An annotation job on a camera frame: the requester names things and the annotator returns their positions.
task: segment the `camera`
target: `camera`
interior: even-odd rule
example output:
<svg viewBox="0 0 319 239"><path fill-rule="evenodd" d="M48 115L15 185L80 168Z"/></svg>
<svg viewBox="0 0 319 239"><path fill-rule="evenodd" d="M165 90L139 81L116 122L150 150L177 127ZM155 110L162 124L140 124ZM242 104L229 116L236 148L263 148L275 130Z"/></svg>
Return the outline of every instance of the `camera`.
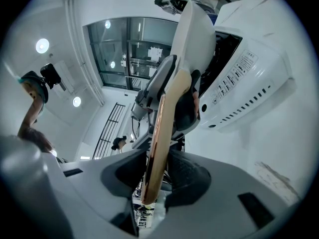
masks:
<svg viewBox="0 0 319 239"><path fill-rule="evenodd" d="M61 83L61 78L54 69L52 64L47 64L40 69L41 75L44 77L44 81L49 85L50 89Z"/></svg>

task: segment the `window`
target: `window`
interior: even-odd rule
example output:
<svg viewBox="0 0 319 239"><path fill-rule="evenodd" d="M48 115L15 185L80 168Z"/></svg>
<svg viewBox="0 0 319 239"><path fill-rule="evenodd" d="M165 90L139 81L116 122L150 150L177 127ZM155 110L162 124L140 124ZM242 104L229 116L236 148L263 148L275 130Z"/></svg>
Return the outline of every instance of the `window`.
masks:
<svg viewBox="0 0 319 239"><path fill-rule="evenodd" d="M170 54L177 23L145 17L88 25L94 60L104 86L143 90Z"/></svg>

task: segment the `printed label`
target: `printed label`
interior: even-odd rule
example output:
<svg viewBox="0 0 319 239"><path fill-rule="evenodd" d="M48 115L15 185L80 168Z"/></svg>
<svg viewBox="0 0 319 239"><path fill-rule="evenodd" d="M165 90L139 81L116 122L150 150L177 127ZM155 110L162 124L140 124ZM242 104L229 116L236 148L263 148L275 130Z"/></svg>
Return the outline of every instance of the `printed label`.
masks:
<svg viewBox="0 0 319 239"><path fill-rule="evenodd" d="M237 59L228 74L220 82L220 84L212 91L211 98L213 105L217 104L228 92L230 92L236 84L249 72L258 60L258 56L244 50L242 55Z"/></svg>

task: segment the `gold phone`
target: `gold phone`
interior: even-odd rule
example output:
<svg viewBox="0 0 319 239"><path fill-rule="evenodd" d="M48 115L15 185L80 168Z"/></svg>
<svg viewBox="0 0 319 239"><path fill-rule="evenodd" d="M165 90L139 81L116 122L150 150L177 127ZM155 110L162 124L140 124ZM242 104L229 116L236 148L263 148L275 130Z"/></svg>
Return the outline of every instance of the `gold phone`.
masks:
<svg viewBox="0 0 319 239"><path fill-rule="evenodd" d="M175 107L190 86L189 71L179 70L166 93L161 96L142 187L141 202L145 205L153 203L158 197L169 151Z"/></svg>

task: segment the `white plastic housing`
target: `white plastic housing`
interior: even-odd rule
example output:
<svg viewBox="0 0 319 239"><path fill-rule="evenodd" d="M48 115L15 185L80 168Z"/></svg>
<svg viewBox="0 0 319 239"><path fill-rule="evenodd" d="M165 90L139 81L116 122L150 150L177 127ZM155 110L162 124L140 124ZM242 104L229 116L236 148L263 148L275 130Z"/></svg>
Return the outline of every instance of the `white plastic housing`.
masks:
<svg viewBox="0 0 319 239"><path fill-rule="evenodd" d="M233 28L215 29L241 36L243 40L200 98L200 125L211 130L224 127L253 110L291 76L287 54L276 44L250 38Z"/></svg>
<svg viewBox="0 0 319 239"><path fill-rule="evenodd" d="M190 73L199 70L202 74L213 57L215 45L213 23L202 8L189 1L180 17L170 50L171 55L177 55L176 69L170 80L179 69Z"/></svg>

